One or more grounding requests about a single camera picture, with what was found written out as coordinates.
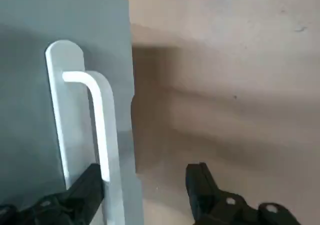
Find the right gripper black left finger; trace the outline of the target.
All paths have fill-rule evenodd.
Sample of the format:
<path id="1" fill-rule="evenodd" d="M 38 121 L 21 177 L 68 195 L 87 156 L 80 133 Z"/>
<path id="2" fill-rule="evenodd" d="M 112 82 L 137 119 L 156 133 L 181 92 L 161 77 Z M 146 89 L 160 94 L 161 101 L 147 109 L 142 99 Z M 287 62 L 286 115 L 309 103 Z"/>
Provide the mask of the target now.
<path id="1" fill-rule="evenodd" d="M 101 167 L 92 163 L 65 192 L 44 196 L 19 211 L 12 204 L 0 206 L 2 225 L 89 225 L 104 199 Z"/>

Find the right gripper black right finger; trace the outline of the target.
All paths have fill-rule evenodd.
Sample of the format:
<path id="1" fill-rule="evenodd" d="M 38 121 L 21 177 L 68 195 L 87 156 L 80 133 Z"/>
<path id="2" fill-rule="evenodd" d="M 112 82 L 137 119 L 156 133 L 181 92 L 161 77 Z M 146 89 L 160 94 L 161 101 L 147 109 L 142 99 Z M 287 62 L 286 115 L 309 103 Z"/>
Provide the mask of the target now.
<path id="1" fill-rule="evenodd" d="M 284 206 L 265 202 L 257 209 L 245 199 L 219 189 L 204 162 L 188 164 L 185 185 L 195 225 L 299 225 Z"/>

